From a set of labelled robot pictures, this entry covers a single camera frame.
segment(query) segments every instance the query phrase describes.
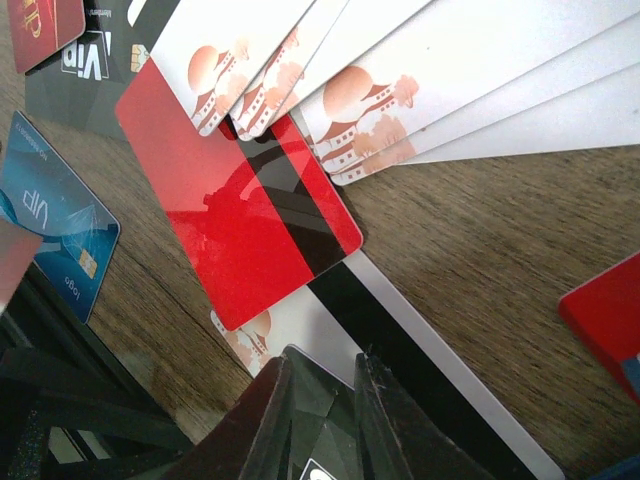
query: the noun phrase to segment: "stack of cards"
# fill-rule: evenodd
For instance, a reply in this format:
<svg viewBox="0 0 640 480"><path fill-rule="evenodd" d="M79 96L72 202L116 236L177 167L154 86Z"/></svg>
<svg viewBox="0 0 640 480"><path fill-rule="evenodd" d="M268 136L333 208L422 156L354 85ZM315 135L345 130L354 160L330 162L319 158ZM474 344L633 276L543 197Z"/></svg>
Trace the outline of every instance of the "stack of cards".
<svg viewBox="0 0 640 480"><path fill-rule="evenodd" d="M440 0L292 113L339 185L404 162L640 143L639 12L637 0Z"/></svg>
<svg viewBox="0 0 640 480"><path fill-rule="evenodd" d="M86 0L60 19L53 2L53 27L47 2L9 4L27 110L130 142L252 373L294 343L351 383L374 349L497 477L562 478L351 256L362 234L329 178L640 142L640 0Z"/></svg>

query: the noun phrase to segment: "wood grain surface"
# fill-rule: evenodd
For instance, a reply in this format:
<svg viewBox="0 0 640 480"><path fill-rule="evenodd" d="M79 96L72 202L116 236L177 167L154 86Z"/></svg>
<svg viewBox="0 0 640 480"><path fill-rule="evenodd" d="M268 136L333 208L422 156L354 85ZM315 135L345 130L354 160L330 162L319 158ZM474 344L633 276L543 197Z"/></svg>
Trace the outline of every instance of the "wood grain surface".
<svg viewBox="0 0 640 480"><path fill-rule="evenodd" d="M4 143L24 79L0 8ZM122 224L91 328L199 441L250 377L131 148L31 120ZM640 249L639 157L625 147L403 166L341 191L366 253L568 478L640 453L637 406L556 313L562 294Z"/></svg>

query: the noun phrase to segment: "blue card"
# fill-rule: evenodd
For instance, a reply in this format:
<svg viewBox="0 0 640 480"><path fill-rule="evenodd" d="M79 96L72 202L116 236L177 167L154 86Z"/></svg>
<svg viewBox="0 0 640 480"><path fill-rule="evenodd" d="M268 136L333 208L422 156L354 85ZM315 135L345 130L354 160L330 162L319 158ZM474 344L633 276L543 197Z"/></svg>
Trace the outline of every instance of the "blue card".
<svg viewBox="0 0 640 480"><path fill-rule="evenodd" d="M120 225L20 112L0 178L0 216L43 237L36 264L87 323Z"/></svg>

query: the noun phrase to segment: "black card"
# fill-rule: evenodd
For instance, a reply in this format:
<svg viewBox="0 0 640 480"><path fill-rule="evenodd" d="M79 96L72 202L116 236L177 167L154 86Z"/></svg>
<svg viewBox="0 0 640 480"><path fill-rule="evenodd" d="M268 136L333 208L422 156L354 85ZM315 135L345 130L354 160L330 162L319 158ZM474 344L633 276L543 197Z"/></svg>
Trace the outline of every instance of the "black card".
<svg viewBox="0 0 640 480"><path fill-rule="evenodd" d="M129 0L86 0L87 30L27 75L28 113L126 140L114 108L148 58L127 21Z"/></svg>

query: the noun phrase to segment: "pagoda illustration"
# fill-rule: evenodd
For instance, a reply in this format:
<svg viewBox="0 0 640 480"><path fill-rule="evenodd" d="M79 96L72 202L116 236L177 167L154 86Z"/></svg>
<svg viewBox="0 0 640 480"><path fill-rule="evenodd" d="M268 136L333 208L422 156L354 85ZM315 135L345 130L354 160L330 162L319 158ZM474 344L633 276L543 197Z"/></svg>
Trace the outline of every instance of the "pagoda illustration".
<svg viewBox="0 0 640 480"><path fill-rule="evenodd" d="M416 81L402 75L394 84L377 85L369 73L350 66L333 77L323 92L331 120L313 149L325 170L336 173L393 145L407 132L397 119L399 109L412 108Z"/></svg>
<svg viewBox="0 0 640 480"><path fill-rule="evenodd" d="M292 50L299 46L297 31L296 27L289 33L267 62L260 81L249 88L232 110L231 116L242 140L250 140L264 132L282 101L302 76L302 66L287 61Z"/></svg>
<svg viewBox="0 0 640 480"><path fill-rule="evenodd" d="M200 47L189 62L189 86L198 95L191 122L202 136L211 135L235 99L249 83L236 72L240 62L249 59L243 39L232 50L219 52L210 45Z"/></svg>

